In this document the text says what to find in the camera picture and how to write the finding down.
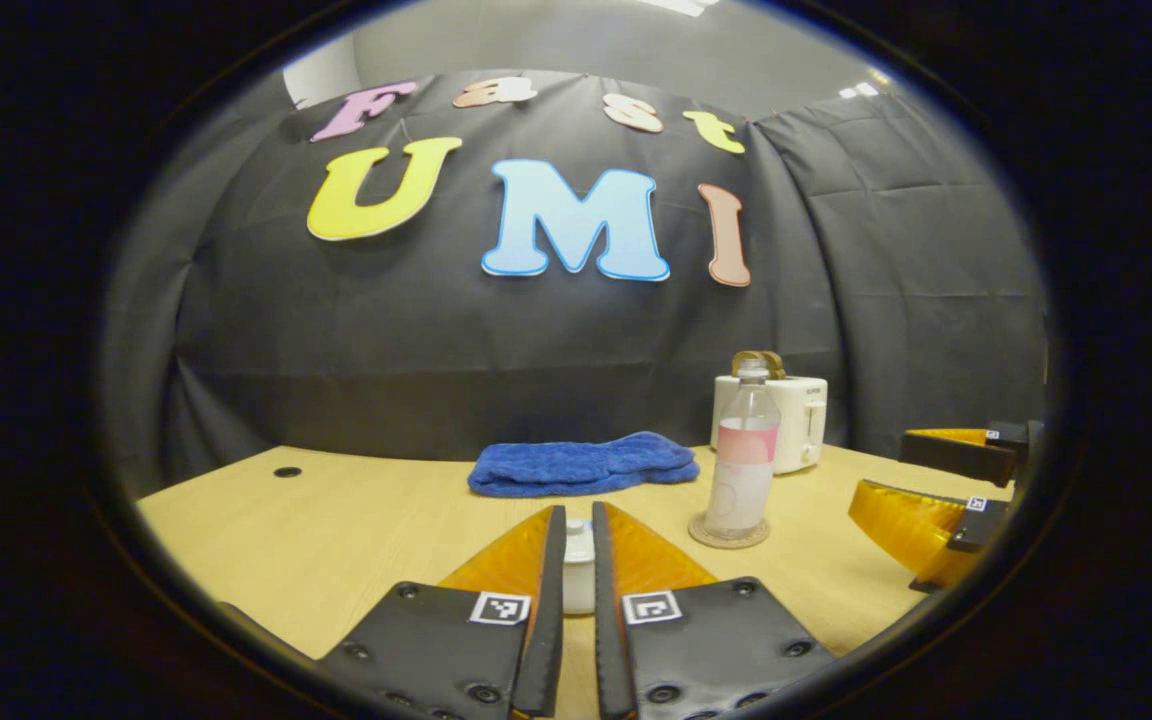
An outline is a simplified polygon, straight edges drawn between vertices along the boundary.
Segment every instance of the foam letter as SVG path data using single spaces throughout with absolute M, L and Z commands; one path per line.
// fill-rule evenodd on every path
M 362 114 L 366 113 L 367 118 L 376 118 L 389 108 L 399 94 L 410 94 L 419 85 L 416 85 L 415 82 L 399 82 L 397 85 L 371 88 L 371 90 L 361 90 L 344 96 L 344 105 L 340 106 L 332 122 L 319 132 L 314 132 L 314 137 L 311 137 L 310 142 L 326 141 L 328 137 L 340 137 L 356 131 L 356 129 L 362 128 Z
M 498 77 L 476 82 L 467 86 L 452 105 L 457 108 L 473 108 L 476 105 L 488 105 L 492 103 L 517 103 L 520 100 L 531 100 L 536 97 L 536 91 L 531 90 L 531 78 L 525 77 Z
M 503 202 L 495 250 L 483 256 L 485 272 L 545 272 L 550 257 L 536 249 L 536 220 L 540 220 L 567 272 L 584 268 L 605 227 L 607 250 L 598 258 L 599 272 L 631 281 L 659 282 L 669 276 L 669 264 L 657 252 L 652 229 L 653 179 L 607 170 L 581 200 L 544 160 L 500 160 L 492 172 L 503 179 Z
M 733 141 L 727 137 L 727 132 L 736 132 L 736 128 L 730 127 L 718 119 L 718 115 L 713 113 L 702 113 L 698 109 L 688 109 L 682 118 L 692 120 L 696 123 L 696 131 L 700 134 L 700 137 L 705 138 L 710 145 L 719 150 L 726 150 L 728 152 L 735 152 L 740 156 L 741 152 L 745 151 L 745 146 L 741 145 L 740 142 Z
M 607 118 L 616 120 L 624 127 L 641 129 L 644 132 L 664 130 L 664 123 L 660 122 L 660 118 L 655 118 L 655 108 L 652 105 L 635 100 L 626 94 L 614 94 L 614 92 L 605 94 L 602 101 L 607 104 L 602 108 L 604 113 L 607 113 Z
M 388 147 L 370 147 L 348 152 L 328 162 L 328 177 L 310 205 L 306 220 L 310 232 L 323 240 L 353 240 L 372 236 L 406 223 L 424 209 L 434 191 L 438 173 L 448 152 L 461 146 L 458 137 L 431 137 L 408 143 L 403 152 L 411 156 L 402 182 L 388 200 L 376 205 L 356 205 L 358 188 L 372 165 L 389 154 Z
M 749 268 L 740 250 L 740 199 L 721 187 L 700 183 L 696 188 L 708 203 L 708 221 L 714 232 L 714 259 L 708 264 L 708 276 L 732 287 L 749 285 Z

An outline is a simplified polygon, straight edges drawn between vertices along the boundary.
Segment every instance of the small white bottle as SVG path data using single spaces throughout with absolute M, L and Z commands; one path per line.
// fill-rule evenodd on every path
M 742 359 L 740 388 L 718 420 L 718 460 L 704 530 L 719 541 L 765 533 L 763 511 L 772 491 L 781 411 L 767 387 L 767 363 Z
M 563 553 L 563 614 L 594 611 L 594 528 L 589 520 L 567 521 Z

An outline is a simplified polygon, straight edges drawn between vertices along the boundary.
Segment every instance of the table surface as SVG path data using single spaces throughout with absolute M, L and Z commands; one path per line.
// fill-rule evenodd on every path
M 926 597 L 909 589 L 910 571 L 847 516 L 856 482 L 1011 500 L 1011 486 L 827 446 L 818 465 L 773 480 L 766 541 L 718 550 L 687 533 L 713 480 L 714 452 L 695 449 L 696 482 L 505 500 L 470 492 L 472 462 L 276 447 L 138 505 L 202 591 L 311 657 L 326 655 L 400 579 L 435 584 L 543 507 L 561 503 L 568 518 L 589 518 L 596 500 L 644 521 L 718 578 L 761 579 L 824 646 L 843 655 Z M 302 473 L 275 477 L 285 467 Z M 568 617 L 556 717 L 596 715 L 594 620 Z

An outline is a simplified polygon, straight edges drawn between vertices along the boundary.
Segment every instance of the black backdrop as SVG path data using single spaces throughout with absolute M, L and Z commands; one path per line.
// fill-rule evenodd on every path
M 642 429 L 700 445 L 713 377 L 744 348 L 826 378 L 826 441 L 859 450 L 895 455 L 902 429 L 1041 415 L 1041 283 L 1023 225 L 963 137 L 910 101 L 749 123 L 526 70 L 535 99 L 453 108 L 471 82 L 511 74 L 416 78 L 358 131 L 314 143 L 340 101 L 293 109 L 271 78 L 179 152 L 129 227 L 106 318 L 106 418 L 137 492 L 274 445 L 472 460 L 493 442 Z M 666 129 L 612 122 L 608 92 L 652 104 Z M 705 142 L 685 109 L 735 127 L 744 154 Z M 329 160 L 388 147 L 358 194 L 370 204 L 396 190 L 407 142 L 444 136 L 463 146 L 407 223 L 346 242 L 306 230 Z M 490 167 L 509 158 L 548 160 L 578 196 L 611 168 L 654 179 L 669 278 L 617 281 L 593 263 L 484 273 L 502 205 Z M 703 182 L 744 205 L 749 287 L 708 276 Z

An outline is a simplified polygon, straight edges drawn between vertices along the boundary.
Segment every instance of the blue towel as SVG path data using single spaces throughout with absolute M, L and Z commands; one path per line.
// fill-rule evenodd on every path
M 694 480 L 700 475 L 695 456 L 655 433 L 602 445 L 491 445 L 470 473 L 470 488 L 490 497 L 598 495 L 639 483 Z

